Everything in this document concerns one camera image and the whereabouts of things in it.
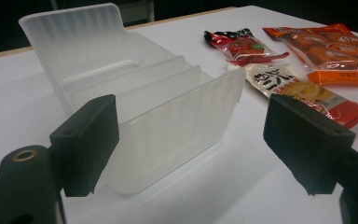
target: plastic storage bin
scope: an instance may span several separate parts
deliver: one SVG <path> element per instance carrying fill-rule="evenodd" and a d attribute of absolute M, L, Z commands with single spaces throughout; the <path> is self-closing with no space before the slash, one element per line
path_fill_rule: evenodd
<path fill-rule="evenodd" d="M 37 13 L 20 25 L 68 116 L 117 97 L 120 140 L 104 173 L 139 192 L 218 142 L 241 97 L 241 70 L 212 78 L 122 25 L 113 4 Z"/>

